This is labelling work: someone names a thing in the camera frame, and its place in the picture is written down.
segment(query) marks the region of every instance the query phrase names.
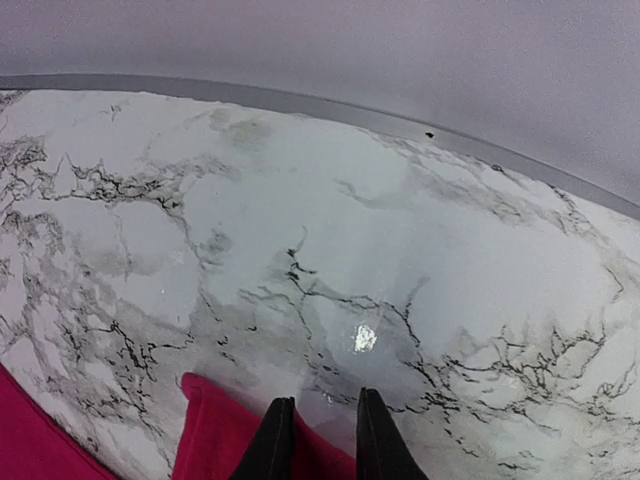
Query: white wall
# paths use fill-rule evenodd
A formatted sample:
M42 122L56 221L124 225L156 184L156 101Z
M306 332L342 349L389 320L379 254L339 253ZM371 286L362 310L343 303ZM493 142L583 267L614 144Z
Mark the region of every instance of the white wall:
M5 0L0 75L205 78L350 101L640 203L640 4Z

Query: pink towel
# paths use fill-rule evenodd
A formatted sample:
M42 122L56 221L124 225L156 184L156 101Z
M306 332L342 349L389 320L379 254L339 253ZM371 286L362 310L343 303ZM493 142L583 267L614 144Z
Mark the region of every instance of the pink towel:
M172 480L227 480L260 425L260 417L206 378L187 373L189 409ZM296 416L293 480L354 480L355 460L331 446Z
M0 365L0 479L116 480Z
M227 480L260 418L198 375L182 389L187 419L172 480ZM293 479L353 480L355 460L296 418ZM117 480L29 398L0 365L0 480Z

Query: silver trim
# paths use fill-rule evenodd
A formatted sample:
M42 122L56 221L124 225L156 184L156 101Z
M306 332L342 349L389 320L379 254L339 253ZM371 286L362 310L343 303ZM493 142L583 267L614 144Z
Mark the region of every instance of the silver trim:
M355 125L374 132L410 138L419 142L424 142L425 138L427 138L425 133L430 132L434 135L430 141L439 147L476 157L491 165L500 165L501 167L515 170L528 177L554 185L574 195L640 220L639 205L555 167L440 125L432 125L349 103L209 80L137 75L0 76L0 90L2 89L150 92L195 100L235 103L246 107L281 113L302 113L311 117Z

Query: marble countertop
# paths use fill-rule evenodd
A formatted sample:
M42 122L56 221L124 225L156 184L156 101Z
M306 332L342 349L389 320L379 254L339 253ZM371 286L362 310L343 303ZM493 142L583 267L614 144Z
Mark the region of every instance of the marble countertop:
M378 388L434 480L640 475L640 223L355 127L0 93L0 362L122 478L197 372L353 452Z

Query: pink cloth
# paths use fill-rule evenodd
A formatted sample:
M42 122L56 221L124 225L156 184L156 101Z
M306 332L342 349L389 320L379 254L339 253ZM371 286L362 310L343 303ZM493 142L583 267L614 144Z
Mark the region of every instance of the pink cloth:
M206 378L187 373L189 409L172 480L227 480L260 425L260 417ZM354 480L355 460L331 446L296 416L293 480Z
M116 480L0 365L0 479Z
M260 417L207 379L187 373L189 399L172 480L227 480ZM293 479L353 480L355 460L296 417ZM0 480L117 480L29 398L0 365Z

